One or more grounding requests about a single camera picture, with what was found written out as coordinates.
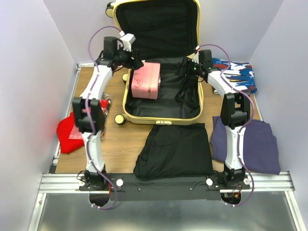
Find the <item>wooden table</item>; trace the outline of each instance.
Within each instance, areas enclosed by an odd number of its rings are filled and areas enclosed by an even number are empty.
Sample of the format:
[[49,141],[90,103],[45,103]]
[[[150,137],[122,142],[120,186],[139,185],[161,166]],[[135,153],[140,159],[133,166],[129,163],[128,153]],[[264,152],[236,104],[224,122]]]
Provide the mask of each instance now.
[[[80,96],[89,83],[92,76],[92,67],[83,67],[80,72],[75,96]],[[106,134],[102,140],[102,153],[106,163],[106,171],[110,173],[132,173],[138,155],[140,154],[145,140],[152,129],[152,125],[140,125],[127,122],[119,126],[114,122],[117,114],[124,113],[122,102],[125,84],[122,75],[126,69],[116,72],[108,83],[105,92],[112,97],[112,105],[106,122]],[[205,123],[210,139],[213,132],[213,116],[220,115],[222,98],[215,95],[209,84],[203,84],[204,109],[197,120]],[[256,113],[254,119],[260,119]],[[71,154],[60,154],[56,173],[78,173],[86,167],[85,148],[79,148]],[[223,163],[213,160],[214,170],[223,171]]]

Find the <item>wall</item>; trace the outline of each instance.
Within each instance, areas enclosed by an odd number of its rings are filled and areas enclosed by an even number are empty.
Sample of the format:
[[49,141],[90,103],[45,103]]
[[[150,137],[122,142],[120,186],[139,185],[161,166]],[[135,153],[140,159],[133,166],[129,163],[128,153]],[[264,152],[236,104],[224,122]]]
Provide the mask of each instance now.
[[250,63],[264,120],[277,136],[282,171],[289,170],[308,227],[308,1],[284,0]]
[[28,229],[76,67],[42,0],[0,0],[0,230]]
[[[44,0],[76,63],[91,63],[87,45],[100,27],[114,25],[105,15],[111,0]],[[272,22],[283,0],[199,0],[201,43],[222,46],[235,61],[248,61]],[[98,34],[92,43],[95,56],[103,48],[103,37],[116,36],[113,29]],[[225,58],[221,52],[214,55]]]

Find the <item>suitcase wheel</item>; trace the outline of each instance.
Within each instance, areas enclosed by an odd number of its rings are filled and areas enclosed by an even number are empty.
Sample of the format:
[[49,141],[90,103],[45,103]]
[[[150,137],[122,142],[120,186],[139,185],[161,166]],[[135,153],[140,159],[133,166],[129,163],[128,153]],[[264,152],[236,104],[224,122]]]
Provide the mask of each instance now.
[[125,84],[126,84],[126,81],[127,81],[127,77],[128,77],[128,74],[122,75],[122,80],[123,80],[123,83],[125,83]]
[[118,125],[123,125],[126,123],[126,118],[122,114],[117,114],[115,116],[115,122]]
[[106,7],[106,15],[109,17],[109,18],[113,18],[113,11],[114,11],[114,7],[111,5],[112,2],[108,3],[107,4],[107,7]]

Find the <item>pink case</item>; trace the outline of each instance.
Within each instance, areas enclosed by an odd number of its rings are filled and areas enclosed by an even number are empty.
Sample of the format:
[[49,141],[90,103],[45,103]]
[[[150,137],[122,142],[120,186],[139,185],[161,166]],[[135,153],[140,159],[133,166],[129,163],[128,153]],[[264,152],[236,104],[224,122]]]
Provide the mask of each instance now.
[[134,98],[157,100],[160,82],[160,64],[144,63],[134,71],[131,92]]

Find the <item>yellow suitcase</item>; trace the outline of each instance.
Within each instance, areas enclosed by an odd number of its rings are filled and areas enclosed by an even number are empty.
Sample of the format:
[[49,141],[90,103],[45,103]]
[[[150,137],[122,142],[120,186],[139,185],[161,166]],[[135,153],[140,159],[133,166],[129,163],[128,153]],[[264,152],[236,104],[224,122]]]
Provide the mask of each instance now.
[[[200,4],[198,0],[117,0],[109,3],[106,14],[118,28],[136,37],[133,49],[142,60],[161,63],[158,99],[132,97],[133,70],[123,75],[126,88],[125,114],[117,115],[117,124],[126,120],[136,124],[189,125],[203,110],[203,89],[193,82],[183,90],[182,79],[175,74],[183,57],[193,55],[199,45]],[[176,95],[183,91],[179,101]]]

